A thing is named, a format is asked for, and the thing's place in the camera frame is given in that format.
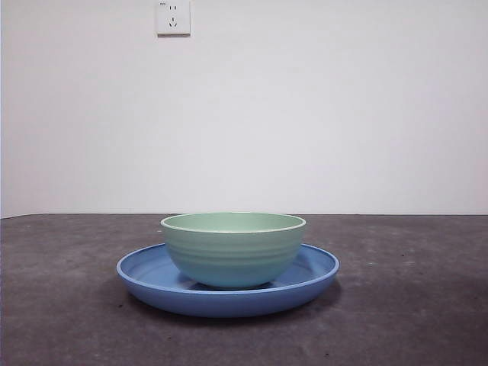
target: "dark gray surface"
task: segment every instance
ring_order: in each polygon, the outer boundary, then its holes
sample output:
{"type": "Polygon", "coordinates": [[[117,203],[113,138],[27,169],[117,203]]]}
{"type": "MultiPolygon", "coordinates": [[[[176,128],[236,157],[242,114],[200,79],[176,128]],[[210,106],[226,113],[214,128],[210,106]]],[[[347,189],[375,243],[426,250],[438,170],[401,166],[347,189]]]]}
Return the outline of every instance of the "dark gray surface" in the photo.
{"type": "Polygon", "coordinates": [[[301,215],[339,257],[315,301],[250,319],[153,309],[117,260],[165,215],[2,220],[3,365],[487,365],[488,217],[301,215]]]}

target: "plate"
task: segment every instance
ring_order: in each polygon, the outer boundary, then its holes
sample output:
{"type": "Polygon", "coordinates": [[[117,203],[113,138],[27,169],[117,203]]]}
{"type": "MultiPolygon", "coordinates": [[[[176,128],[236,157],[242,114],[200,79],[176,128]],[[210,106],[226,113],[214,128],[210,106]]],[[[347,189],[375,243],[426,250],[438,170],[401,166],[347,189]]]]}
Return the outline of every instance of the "plate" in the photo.
{"type": "Polygon", "coordinates": [[[302,244],[291,266],[278,278],[251,290],[217,290],[182,274],[166,245],[136,250],[117,263],[128,291],[153,307],[210,318],[259,316],[298,307],[319,296],[334,280],[339,260],[302,244]]]}

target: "electrical outlet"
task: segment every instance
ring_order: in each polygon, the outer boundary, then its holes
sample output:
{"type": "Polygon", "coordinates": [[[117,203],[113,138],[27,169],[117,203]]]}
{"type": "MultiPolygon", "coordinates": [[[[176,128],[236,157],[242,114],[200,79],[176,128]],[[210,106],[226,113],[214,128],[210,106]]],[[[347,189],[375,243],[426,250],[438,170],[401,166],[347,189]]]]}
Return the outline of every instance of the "electrical outlet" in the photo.
{"type": "Polygon", "coordinates": [[[190,35],[190,0],[159,0],[156,4],[158,36],[190,35]]]}

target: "plate rim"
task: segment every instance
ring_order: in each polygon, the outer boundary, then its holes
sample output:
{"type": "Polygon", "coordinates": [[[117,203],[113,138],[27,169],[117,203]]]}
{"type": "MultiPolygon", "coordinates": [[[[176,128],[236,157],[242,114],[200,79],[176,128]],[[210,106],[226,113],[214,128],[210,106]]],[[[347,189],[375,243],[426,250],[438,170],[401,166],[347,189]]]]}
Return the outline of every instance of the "plate rim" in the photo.
{"type": "Polygon", "coordinates": [[[339,270],[339,267],[340,267],[339,260],[331,252],[327,252],[325,249],[318,248],[318,247],[312,246],[310,244],[302,243],[301,246],[304,246],[304,247],[306,247],[308,249],[315,250],[317,252],[320,252],[321,255],[327,255],[330,258],[332,258],[332,260],[334,261],[334,267],[330,271],[326,272],[325,274],[323,274],[323,275],[321,275],[321,276],[319,276],[317,278],[313,278],[313,279],[308,280],[308,281],[305,281],[305,282],[300,282],[298,284],[289,284],[289,285],[280,286],[280,287],[259,288],[259,289],[251,289],[251,290],[231,290],[231,291],[188,290],[188,289],[182,289],[182,288],[165,287],[165,286],[158,286],[158,285],[155,285],[155,284],[148,284],[147,282],[138,281],[135,278],[132,278],[131,276],[125,274],[124,271],[122,271],[122,267],[121,267],[122,266],[122,262],[124,262],[124,260],[127,259],[128,257],[130,257],[132,255],[135,255],[138,252],[142,252],[144,250],[149,250],[149,249],[154,248],[154,247],[157,247],[157,246],[165,246],[165,245],[166,245],[166,243],[161,242],[160,244],[155,244],[153,246],[147,246],[145,248],[137,249],[137,250],[134,250],[134,251],[126,254],[117,263],[117,267],[116,267],[117,273],[125,281],[129,281],[129,282],[131,282],[133,284],[136,284],[138,286],[148,287],[148,288],[151,288],[153,290],[158,290],[158,291],[172,292],[172,293],[176,293],[176,294],[246,295],[246,294],[262,294],[262,293],[269,293],[269,292],[275,292],[275,291],[286,291],[286,290],[292,290],[292,289],[299,288],[299,287],[310,286],[311,284],[315,284],[317,282],[321,282],[321,281],[326,280],[327,278],[330,278],[330,277],[335,276],[336,273],[339,270]]]}

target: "mint green ceramic bowl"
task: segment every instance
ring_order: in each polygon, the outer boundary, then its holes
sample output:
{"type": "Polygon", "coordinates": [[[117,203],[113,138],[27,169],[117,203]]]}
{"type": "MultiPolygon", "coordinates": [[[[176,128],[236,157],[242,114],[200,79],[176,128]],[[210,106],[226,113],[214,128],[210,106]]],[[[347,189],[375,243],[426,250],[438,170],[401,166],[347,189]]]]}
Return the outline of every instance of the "mint green ceramic bowl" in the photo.
{"type": "Polygon", "coordinates": [[[272,281],[291,264],[305,220],[276,213],[195,213],[161,221],[175,265],[213,287],[246,288],[272,281]]]}

